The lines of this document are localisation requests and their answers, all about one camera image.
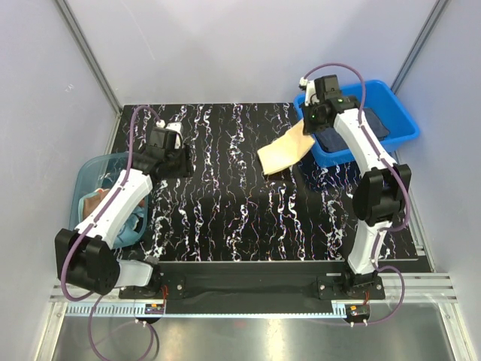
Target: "metal floor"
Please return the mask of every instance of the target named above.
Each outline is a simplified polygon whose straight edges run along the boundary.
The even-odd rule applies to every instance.
[[[389,312],[373,305],[373,318]],[[128,319],[96,317],[93,337],[99,340]],[[384,324],[328,326],[339,320],[245,320],[165,318],[155,323],[160,348],[150,360],[454,360],[439,308],[406,304]],[[148,331],[132,325],[98,346],[112,360],[133,360],[147,349]],[[90,350],[86,317],[66,317],[53,357],[58,361],[97,360]]]

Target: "white robotic arm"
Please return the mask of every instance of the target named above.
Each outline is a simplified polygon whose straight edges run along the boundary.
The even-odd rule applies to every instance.
[[[386,166],[380,161],[381,158],[393,166],[394,159],[384,150],[381,143],[377,140],[372,129],[368,125],[364,111],[362,112],[362,125],[370,133],[371,139],[376,143],[377,149],[381,150],[381,155],[377,156],[369,143],[361,126],[358,122],[358,109],[349,109],[342,114],[338,114],[334,121],[334,129],[346,142],[347,147],[351,150],[359,170],[361,177],[366,171],[373,168],[385,169]],[[369,226],[365,221],[358,220],[358,228],[355,234],[354,247],[347,262],[354,273],[366,275],[374,272],[374,266],[371,262],[371,252],[374,247],[374,241],[380,232],[380,241],[374,250],[374,261],[377,264],[381,247],[383,246],[386,230],[392,225],[391,221],[385,220]]]
[[[133,166],[120,173],[112,190],[95,210],[74,230],[62,229],[57,234],[59,279],[67,263],[66,282],[101,295],[114,287],[147,287],[157,283],[153,281],[151,265],[117,260],[111,249],[120,228],[153,189],[153,181],[192,175],[189,147],[183,144],[181,132],[180,123],[170,123],[166,129],[155,128],[141,153],[133,153]],[[80,235],[83,240],[74,249]],[[159,289],[157,284],[150,286]]]
[[[398,165],[384,150],[368,125],[364,111],[359,121],[355,96],[344,96],[337,77],[330,75],[307,81],[301,78],[306,91],[304,134],[313,134],[332,127],[346,142],[361,171],[361,183],[352,203],[358,218],[353,249],[343,273],[343,290],[348,294],[365,292],[374,284],[377,264],[386,230],[404,208],[404,198],[387,165],[399,175],[406,189],[411,172],[407,165]]]

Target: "tan cloth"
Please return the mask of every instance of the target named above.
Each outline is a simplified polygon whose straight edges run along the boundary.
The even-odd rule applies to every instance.
[[[289,129],[285,135],[257,151],[264,174],[273,174],[294,165],[314,145],[311,135],[302,134],[304,120]]]

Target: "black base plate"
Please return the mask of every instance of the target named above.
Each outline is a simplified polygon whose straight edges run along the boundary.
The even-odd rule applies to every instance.
[[[319,276],[317,278],[317,287],[319,290],[319,298],[325,301],[331,301],[333,299],[366,299],[366,290],[356,291],[352,295],[347,295],[342,290],[340,276]],[[384,293],[383,280],[381,277],[376,277],[374,284],[367,289],[369,291],[369,299],[386,299]]]

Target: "white metal wall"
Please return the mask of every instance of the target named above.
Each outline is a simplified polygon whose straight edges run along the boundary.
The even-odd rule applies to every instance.
[[[67,2],[120,103],[134,104],[291,102],[328,61],[390,84],[435,0]]]
[[[53,239],[114,113],[52,1],[0,5],[0,359],[28,360],[55,278]]]
[[[481,355],[481,2],[451,2],[402,85],[421,129],[400,155],[438,270],[449,272]]]

